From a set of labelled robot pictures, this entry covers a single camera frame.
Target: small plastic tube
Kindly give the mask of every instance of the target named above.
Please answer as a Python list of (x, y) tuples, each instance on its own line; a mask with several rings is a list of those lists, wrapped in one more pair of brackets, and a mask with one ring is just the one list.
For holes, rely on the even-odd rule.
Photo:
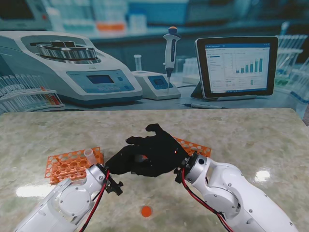
[(93, 150), (91, 148), (85, 149), (84, 155), (86, 156), (90, 165), (92, 165), (92, 164), (96, 165), (97, 164), (97, 160), (96, 160), (95, 155), (93, 154)]
[(136, 71), (141, 71), (141, 55), (134, 55), (135, 58), (135, 69)]

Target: tablet stand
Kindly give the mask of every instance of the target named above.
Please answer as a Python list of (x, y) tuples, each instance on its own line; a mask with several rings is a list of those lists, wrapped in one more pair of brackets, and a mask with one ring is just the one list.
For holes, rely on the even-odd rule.
[(208, 100), (208, 101), (231, 101), (231, 100), (245, 100), (245, 99), (254, 99), (257, 95), (244, 95), (244, 96), (231, 96), (231, 97), (218, 97), (218, 98), (204, 98), (201, 88), (201, 82), (198, 83), (193, 93), (191, 94), (192, 98)]

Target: black glove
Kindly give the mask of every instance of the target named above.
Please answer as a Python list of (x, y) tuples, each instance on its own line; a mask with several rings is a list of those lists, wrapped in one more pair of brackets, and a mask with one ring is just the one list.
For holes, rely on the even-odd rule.
[[(154, 131), (155, 136), (130, 137), (126, 140), (128, 146), (122, 148), (106, 162), (112, 174), (127, 172), (137, 175), (157, 177), (181, 167), (182, 162), (190, 156), (182, 146), (159, 124), (151, 124), (147, 131)], [(135, 162), (135, 157), (144, 155), (144, 162)]]

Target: display screen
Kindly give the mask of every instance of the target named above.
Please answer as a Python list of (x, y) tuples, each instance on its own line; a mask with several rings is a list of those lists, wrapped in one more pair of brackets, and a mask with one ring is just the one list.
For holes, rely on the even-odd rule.
[(211, 93), (267, 89), (270, 43), (205, 46)]
[(162, 79), (155, 79), (155, 80), (154, 80), (154, 83), (155, 83), (156, 85), (164, 85), (164, 82), (163, 82)]
[(34, 19), (26, 0), (4, 0), (1, 1), (0, 18), (10, 19)]
[(108, 75), (92, 75), (87, 77), (93, 84), (114, 83)]

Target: red cable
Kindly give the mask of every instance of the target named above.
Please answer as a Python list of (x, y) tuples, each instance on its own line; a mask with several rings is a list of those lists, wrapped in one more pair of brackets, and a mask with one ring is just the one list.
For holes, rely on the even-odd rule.
[(107, 180), (108, 180), (108, 177), (109, 177), (109, 176), (110, 176), (110, 170), (107, 171), (107, 174), (106, 174), (106, 177), (105, 177), (105, 184), (103, 185), (103, 187), (102, 187), (102, 189), (101, 189), (100, 195), (98, 196), (98, 199), (97, 199), (95, 205), (93, 206), (93, 208), (92, 208), (92, 210), (91, 210), (91, 212), (90, 212), (90, 214), (89, 214), (89, 216), (88, 216), (88, 218), (87, 218), (87, 221), (85, 222), (85, 224), (83, 225), (83, 227), (79, 230), (79, 232), (83, 232), (83, 231), (86, 229), (86, 227), (87, 227), (87, 225), (88, 225), (88, 223), (89, 223), (91, 217), (93, 216), (95, 210), (97, 209), (97, 206), (98, 206), (98, 204), (100, 203), (100, 200), (101, 200), (102, 195), (103, 195), (103, 193), (104, 193), (104, 190), (105, 190), (105, 188), (106, 188)]
[(202, 206), (204, 206), (205, 208), (207, 208), (208, 210), (210, 210), (211, 212), (213, 212), (218, 218), (219, 220), (226, 226), (226, 228), (228, 229), (229, 232), (233, 232), (232, 229), (228, 226), (228, 224), (226, 223), (225, 219), (217, 212), (215, 211), (213, 208), (211, 208), (209, 205), (207, 205), (204, 201), (196, 198), (190, 191), (189, 187), (187, 186), (186, 182), (184, 181), (184, 172), (185, 172), (185, 168), (183, 168), (183, 185), (185, 187), (185, 189), (188, 191), (188, 193), (196, 200), (198, 201)]

